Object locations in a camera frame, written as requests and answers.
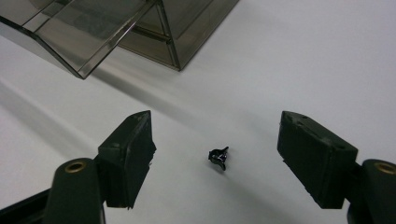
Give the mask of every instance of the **white surface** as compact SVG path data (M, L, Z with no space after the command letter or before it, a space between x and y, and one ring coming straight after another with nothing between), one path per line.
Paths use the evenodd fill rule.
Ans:
M396 2L241 1L181 72L116 49L79 80L0 36L0 207L50 187L150 109L158 148L132 211L107 223L347 223L276 151L282 110L396 162ZM229 146L227 171L207 160Z

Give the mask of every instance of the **white table surface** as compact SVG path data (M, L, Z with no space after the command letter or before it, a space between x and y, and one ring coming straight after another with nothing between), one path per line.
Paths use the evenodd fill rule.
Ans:
M280 115L396 162L395 61L395 1L241 0L180 73L117 48L80 80L0 36L0 208L151 110L153 164L107 223L347 223L348 202L321 210L278 155ZM227 146L223 173L207 154Z

